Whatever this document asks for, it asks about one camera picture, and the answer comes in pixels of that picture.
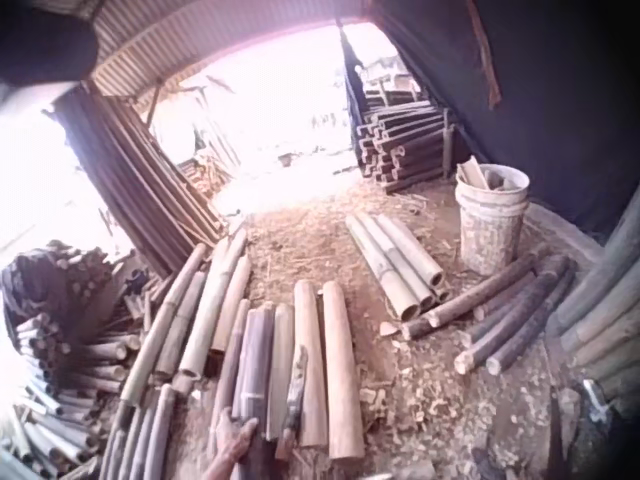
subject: bucket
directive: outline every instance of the bucket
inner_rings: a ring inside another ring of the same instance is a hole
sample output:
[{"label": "bucket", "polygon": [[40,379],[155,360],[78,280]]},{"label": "bucket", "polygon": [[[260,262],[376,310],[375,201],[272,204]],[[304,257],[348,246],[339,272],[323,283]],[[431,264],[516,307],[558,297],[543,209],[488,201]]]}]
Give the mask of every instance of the bucket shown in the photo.
[{"label": "bucket", "polygon": [[524,212],[529,206],[529,177],[504,165],[480,165],[490,187],[467,184],[458,174],[460,257],[481,275],[493,275],[515,258]]}]

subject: bamboo tube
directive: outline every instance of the bamboo tube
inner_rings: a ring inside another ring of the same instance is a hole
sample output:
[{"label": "bamboo tube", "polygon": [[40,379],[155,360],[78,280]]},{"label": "bamboo tube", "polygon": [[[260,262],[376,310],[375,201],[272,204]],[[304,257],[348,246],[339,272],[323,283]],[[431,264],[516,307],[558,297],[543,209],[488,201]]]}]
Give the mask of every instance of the bamboo tube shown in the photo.
[{"label": "bamboo tube", "polygon": [[244,334],[242,336],[242,347],[240,349],[240,358],[238,361],[238,376],[236,378],[236,384],[233,389],[233,405],[231,410],[231,416],[238,418],[240,416],[240,401],[242,395],[242,384],[244,382],[244,372],[247,365],[247,352],[249,351],[249,333],[253,329],[253,323],[257,318],[257,310],[250,309],[247,312],[247,320],[245,322]]},{"label": "bamboo tube", "polygon": [[360,388],[353,357],[349,317],[337,282],[322,288],[329,399],[329,456],[332,460],[364,457]]},{"label": "bamboo tube", "polygon": [[115,380],[122,382],[127,378],[127,370],[122,365],[98,365],[95,367],[84,367],[78,370],[78,373],[89,377],[104,378],[106,380]]},{"label": "bamboo tube", "polygon": [[180,361],[179,371],[190,378],[199,379],[202,376],[231,274],[246,243],[247,231],[240,229],[231,241],[220,269],[210,271],[207,276],[193,329]]},{"label": "bamboo tube", "polygon": [[291,379],[295,343],[294,329],[293,307],[284,303],[279,304],[276,307],[273,349],[271,351],[269,402],[265,429],[268,441],[280,437],[287,414],[287,390]]},{"label": "bamboo tube", "polygon": [[138,405],[142,398],[142,392],[147,384],[149,374],[153,370],[156,359],[160,354],[160,350],[164,345],[167,338],[169,329],[171,328],[171,322],[175,315],[182,297],[187,290],[193,275],[200,266],[200,262],[204,257],[206,247],[199,244],[194,250],[187,262],[180,270],[180,273],[176,277],[176,281],[171,286],[169,293],[162,302],[156,318],[153,322],[153,326],[149,331],[144,345],[140,349],[140,353],[136,358],[129,377],[124,384],[120,399],[128,402],[131,405]]},{"label": "bamboo tube", "polygon": [[211,342],[212,350],[224,352],[227,349],[233,322],[236,312],[238,311],[238,305],[244,296],[250,275],[251,261],[249,257],[245,255],[238,260],[238,264],[229,282],[229,288],[227,288],[227,293],[220,310],[218,325],[213,335],[213,341]]},{"label": "bamboo tube", "polygon": [[580,367],[605,356],[625,341],[640,334],[640,303],[622,315],[613,325],[580,347],[573,355],[572,366]]},{"label": "bamboo tube", "polygon": [[98,360],[124,360],[127,358],[127,346],[120,342],[82,345],[78,346],[77,354]]},{"label": "bamboo tube", "polygon": [[529,285],[536,276],[533,272],[527,273],[524,277],[509,285],[507,288],[498,293],[495,297],[487,300],[483,304],[473,309],[473,316],[476,320],[484,320],[492,312],[500,307],[508,304],[513,300],[527,285]]},{"label": "bamboo tube", "polygon": [[207,446],[207,454],[209,458],[213,458],[216,450],[216,427],[220,419],[220,413],[233,404],[233,392],[235,389],[236,379],[239,378],[238,367],[240,365],[240,351],[242,350],[242,338],[244,335],[247,315],[249,313],[249,300],[243,299],[238,305],[236,320],[233,324],[231,337],[227,346],[227,352],[222,362],[220,370],[220,378],[216,387],[216,397],[213,402],[213,412],[211,414],[211,426],[209,427],[209,443]]},{"label": "bamboo tube", "polygon": [[460,375],[466,375],[500,348],[529,319],[556,287],[569,264],[565,256],[549,257],[539,275],[527,287],[528,295],[478,342],[456,357],[453,364]]},{"label": "bamboo tube", "polygon": [[301,447],[324,446],[328,442],[325,375],[320,341],[320,325],[313,285],[299,280],[293,291],[295,299],[296,345],[309,353],[307,378],[302,399]]},{"label": "bamboo tube", "polygon": [[425,333],[431,332],[433,328],[441,327],[487,301],[507,285],[511,285],[526,275],[543,253],[542,250],[538,249],[524,254],[501,272],[470,288],[462,295],[434,308],[421,318],[402,325],[403,335],[405,338],[420,338]]},{"label": "bamboo tube", "polygon": [[9,421],[11,422],[11,429],[13,430],[13,435],[11,435],[11,438],[13,444],[16,447],[16,456],[20,459],[21,462],[29,463],[33,460],[33,454],[31,453],[31,448],[29,447],[27,435],[24,433],[22,423],[20,423],[18,414],[16,413],[13,406],[7,409],[7,415],[9,416]]},{"label": "bamboo tube", "polygon": [[640,301],[640,260],[627,271],[620,281],[582,320],[561,337],[567,352],[577,350],[609,327],[615,320]]},{"label": "bamboo tube", "polygon": [[638,392],[640,391],[640,364],[624,368],[599,383],[607,400]]},{"label": "bamboo tube", "polygon": [[267,420],[267,389],[269,383],[270,356],[273,342],[275,310],[267,302],[256,312],[256,320],[249,332],[249,349],[242,382],[240,419],[258,419],[258,427],[247,454],[238,462],[240,478],[266,478],[269,468],[264,439]]},{"label": "bamboo tube", "polygon": [[72,428],[47,415],[32,413],[31,416],[36,424],[51,430],[53,433],[71,442],[76,447],[81,449],[91,449],[98,446],[98,439],[87,431]]},{"label": "bamboo tube", "polygon": [[81,387],[96,388],[103,392],[119,393],[120,382],[114,380],[105,380],[104,378],[90,377],[89,375],[83,375],[82,373],[70,373],[68,374],[69,380]]},{"label": "bamboo tube", "polygon": [[165,383],[160,389],[158,408],[155,412],[151,434],[149,435],[144,480],[157,480],[162,478],[164,456],[175,400],[176,392],[171,388],[171,385]]},{"label": "bamboo tube", "polygon": [[155,418],[157,408],[157,392],[151,391],[149,394],[149,404],[144,412],[144,419],[142,420],[142,426],[140,427],[140,435],[133,455],[131,475],[129,477],[130,480],[141,480],[143,478],[147,451],[149,450],[149,436],[151,435],[151,428],[153,427],[153,419]]},{"label": "bamboo tube", "polygon": [[398,317],[402,321],[413,318],[419,310],[415,295],[409,290],[400,274],[384,256],[384,253],[360,223],[360,220],[353,215],[348,215],[345,222],[349,233],[351,233],[362,256],[367,261],[369,268],[391,302],[391,306]]},{"label": "bamboo tube", "polygon": [[24,433],[27,435],[31,445],[53,463],[60,464],[64,461],[62,452],[33,423],[27,422],[24,424]]},{"label": "bamboo tube", "polygon": [[571,263],[560,277],[553,291],[540,304],[531,318],[502,347],[491,355],[486,362],[491,375],[499,375],[507,370],[524,353],[529,344],[544,330],[549,315],[562,301],[571,287],[575,276],[575,263]]},{"label": "bamboo tube", "polygon": [[184,294],[180,307],[173,319],[167,339],[160,351],[160,356],[153,370],[154,375],[161,381],[166,381],[176,372],[180,353],[184,345],[184,339],[187,336],[193,314],[202,295],[206,274],[204,272],[196,272],[191,279],[189,288]]},{"label": "bamboo tube", "polygon": [[387,260],[391,262],[396,272],[398,272],[413,295],[418,299],[420,309],[428,310],[431,308],[435,303],[433,293],[422,278],[420,278],[416,273],[407,259],[402,255],[391,238],[389,238],[384,230],[380,228],[380,225],[378,225],[370,215],[362,213],[358,214],[358,220],[360,220],[362,226],[364,226],[369,235],[378,244],[378,247],[380,247],[384,252]]}]

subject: split bamboo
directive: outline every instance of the split bamboo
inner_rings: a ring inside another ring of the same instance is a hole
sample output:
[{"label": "split bamboo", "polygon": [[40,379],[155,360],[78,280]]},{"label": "split bamboo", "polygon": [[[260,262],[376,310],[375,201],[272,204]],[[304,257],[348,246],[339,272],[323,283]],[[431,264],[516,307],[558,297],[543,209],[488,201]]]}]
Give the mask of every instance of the split bamboo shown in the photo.
[{"label": "split bamboo", "polygon": [[304,346],[309,354],[302,399],[299,443],[301,447],[325,446],[329,440],[327,397],[320,341],[321,333],[313,284],[309,280],[298,280],[293,295],[295,299],[296,345]]},{"label": "split bamboo", "polygon": [[180,307],[173,319],[154,369],[155,376],[161,381],[171,378],[178,368],[182,346],[200,300],[200,295],[202,295],[205,280],[206,274],[204,272],[196,272],[182,298],[182,302],[180,302]]},{"label": "split bamboo", "polygon": [[322,288],[329,399],[329,457],[332,460],[364,457],[360,387],[353,356],[349,317],[337,282]]},{"label": "split bamboo", "polygon": [[287,390],[291,379],[293,349],[295,344],[295,316],[293,307],[281,303],[276,307],[271,375],[269,376],[269,409],[266,439],[276,440],[282,433],[287,414]]},{"label": "split bamboo", "polygon": [[369,268],[391,302],[391,306],[398,317],[402,321],[415,317],[419,311],[418,299],[409,290],[400,274],[387,260],[380,247],[360,223],[360,220],[353,215],[348,215],[345,222],[349,233],[351,233],[362,256],[367,261]]}]

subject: bamboo segment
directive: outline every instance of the bamboo segment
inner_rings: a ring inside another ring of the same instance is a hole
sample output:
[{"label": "bamboo segment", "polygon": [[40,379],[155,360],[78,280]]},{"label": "bamboo segment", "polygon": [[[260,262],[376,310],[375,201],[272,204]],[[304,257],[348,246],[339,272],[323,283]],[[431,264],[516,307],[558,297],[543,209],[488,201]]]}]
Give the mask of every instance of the bamboo segment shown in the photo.
[{"label": "bamboo segment", "polygon": [[270,356],[273,342],[274,307],[268,302],[256,312],[249,332],[249,349],[242,381],[240,418],[246,422],[258,419],[256,434],[249,451],[238,463],[240,478],[267,478],[269,468],[264,440],[267,419],[267,388],[269,384]]},{"label": "bamboo segment", "polygon": [[251,261],[246,255],[238,260],[231,281],[229,282],[229,288],[224,297],[222,303],[222,309],[220,310],[220,318],[218,319],[218,325],[216,327],[215,334],[213,335],[213,342],[211,342],[211,349],[219,352],[224,352],[227,349],[229,343],[229,335],[233,328],[233,322],[238,311],[238,305],[240,300],[244,296],[244,291],[247,288],[249,282],[249,276],[251,275]]},{"label": "bamboo segment", "polygon": [[640,334],[640,303],[622,315],[604,332],[580,347],[573,355],[573,366],[584,366],[605,356],[626,340]]},{"label": "bamboo segment", "polygon": [[378,215],[377,220],[405,258],[410,259],[411,265],[427,285],[435,288],[444,281],[442,267],[427,253],[404,223],[384,214]]},{"label": "bamboo segment", "polygon": [[620,315],[640,301],[640,260],[627,271],[604,298],[562,335],[562,347],[571,352],[591,341]]},{"label": "bamboo segment", "polygon": [[295,343],[295,317],[293,307],[281,303],[276,308],[271,375],[269,381],[269,410],[266,438],[276,440],[282,432],[287,414],[287,389],[291,378]]},{"label": "bamboo segment", "polygon": [[142,393],[147,385],[149,374],[153,370],[153,366],[162,350],[162,346],[167,338],[171,321],[178,309],[178,305],[184,296],[185,291],[191,283],[193,275],[200,266],[200,262],[204,257],[206,247],[199,244],[194,250],[187,262],[180,270],[176,277],[176,281],[171,286],[167,297],[156,314],[153,326],[149,335],[145,339],[144,345],[136,358],[129,377],[127,378],[120,399],[130,405],[138,405],[142,398]]},{"label": "bamboo segment", "polygon": [[389,263],[360,221],[353,215],[348,215],[345,222],[362,256],[367,261],[398,317],[403,321],[413,318],[419,310],[415,295],[409,290],[400,274]]},{"label": "bamboo segment", "polygon": [[433,293],[427,284],[418,276],[407,259],[402,256],[398,247],[396,247],[382,228],[380,228],[380,225],[378,225],[371,216],[366,214],[358,214],[358,219],[384,252],[387,259],[391,262],[413,295],[418,299],[420,309],[424,311],[431,308],[435,303]]},{"label": "bamboo segment", "polygon": [[329,456],[332,460],[363,458],[360,388],[344,294],[337,282],[325,283],[322,292],[327,348]]},{"label": "bamboo segment", "polygon": [[193,314],[200,300],[205,280],[206,275],[204,272],[196,272],[191,279],[191,283],[184,294],[182,302],[180,302],[180,307],[173,319],[173,323],[164,342],[164,347],[162,347],[154,369],[154,374],[162,381],[166,381],[172,377],[178,368],[178,361],[180,360],[184,339],[187,336]]},{"label": "bamboo segment", "polygon": [[492,299],[475,307],[473,309],[473,316],[476,320],[484,320],[488,315],[513,300],[524,289],[524,287],[529,285],[535,278],[536,276],[533,272],[527,273],[520,280],[505,288]]},{"label": "bamboo segment", "polygon": [[460,375],[468,374],[517,332],[553,291],[568,264],[569,260],[564,256],[552,256],[547,259],[538,277],[527,287],[526,298],[514,306],[489,333],[456,357],[456,371]]},{"label": "bamboo segment", "polygon": [[309,354],[299,442],[302,447],[325,446],[328,442],[327,397],[320,325],[312,283],[309,280],[299,280],[293,295],[296,345],[304,346]]},{"label": "bamboo segment", "polygon": [[403,335],[405,338],[420,338],[430,333],[433,328],[441,327],[477,305],[486,302],[497,292],[526,275],[543,252],[544,249],[541,248],[526,253],[501,272],[489,277],[462,295],[434,308],[420,318],[407,322],[402,325]]},{"label": "bamboo segment", "polygon": [[173,415],[173,406],[176,400],[176,392],[171,385],[165,383],[160,390],[158,408],[153,419],[151,434],[149,436],[149,448],[144,468],[144,480],[157,480],[162,478],[164,469],[164,455],[167,448],[169,426]]},{"label": "bamboo segment", "polygon": [[491,375],[499,375],[507,370],[517,358],[524,353],[527,346],[544,330],[545,324],[551,312],[562,301],[562,298],[571,287],[575,276],[575,264],[572,263],[562,274],[560,281],[553,291],[536,309],[531,318],[520,330],[505,342],[500,349],[491,355],[486,362],[487,370]]},{"label": "bamboo segment", "polygon": [[249,300],[243,299],[238,305],[236,320],[231,331],[231,338],[227,352],[224,356],[222,368],[220,370],[220,379],[216,387],[216,398],[213,402],[213,413],[211,414],[211,426],[209,427],[209,443],[207,453],[210,458],[215,455],[215,432],[220,419],[220,413],[233,404],[233,392],[236,386],[238,375],[238,367],[240,365],[240,351],[242,350],[242,338],[244,335],[247,315],[249,314]]},{"label": "bamboo segment", "polygon": [[247,231],[241,229],[231,241],[220,269],[209,271],[193,329],[180,361],[180,372],[189,378],[199,379],[202,376],[231,274],[246,243]]}]

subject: workshop floor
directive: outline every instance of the workshop floor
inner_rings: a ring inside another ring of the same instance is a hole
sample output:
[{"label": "workshop floor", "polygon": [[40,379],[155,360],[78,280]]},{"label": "workshop floor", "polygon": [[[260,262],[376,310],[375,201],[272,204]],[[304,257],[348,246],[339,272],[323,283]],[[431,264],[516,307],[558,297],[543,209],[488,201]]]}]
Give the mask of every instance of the workshop floor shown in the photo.
[{"label": "workshop floor", "polygon": [[[344,225],[345,215],[358,211],[399,217],[443,266],[456,295],[481,277],[465,270],[457,258],[459,214],[453,183],[438,180],[386,196],[357,170],[333,175],[338,160],[332,162],[324,173],[298,179],[283,169],[282,176],[297,182],[289,191],[286,183],[273,191],[277,173],[266,177],[258,190],[268,192],[271,185],[273,195],[265,199],[269,208],[263,203],[246,218],[252,305],[267,300],[292,303],[299,279],[311,280],[318,289],[337,280],[347,300],[360,374],[365,460],[343,470],[332,465],[325,452],[301,451],[289,477],[353,478],[430,459],[438,478],[477,479],[469,448],[484,433],[499,465],[520,469],[540,463],[538,453],[549,423],[549,373],[541,340],[499,377],[484,367],[461,377],[453,370],[453,359],[463,349],[458,332],[473,320],[455,322],[417,342],[381,338],[380,322],[392,321],[393,316]],[[321,181],[325,184],[318,189]],[[295,198],[300,192],[302,198]],[[521,250],[541,241],[555,251],[572,253],[558,238],[548,233],[543,237],[529,226],[523,230]],[[206,467],[214,383],[204,388],[177,407],[167,478],[195,479]]]}]

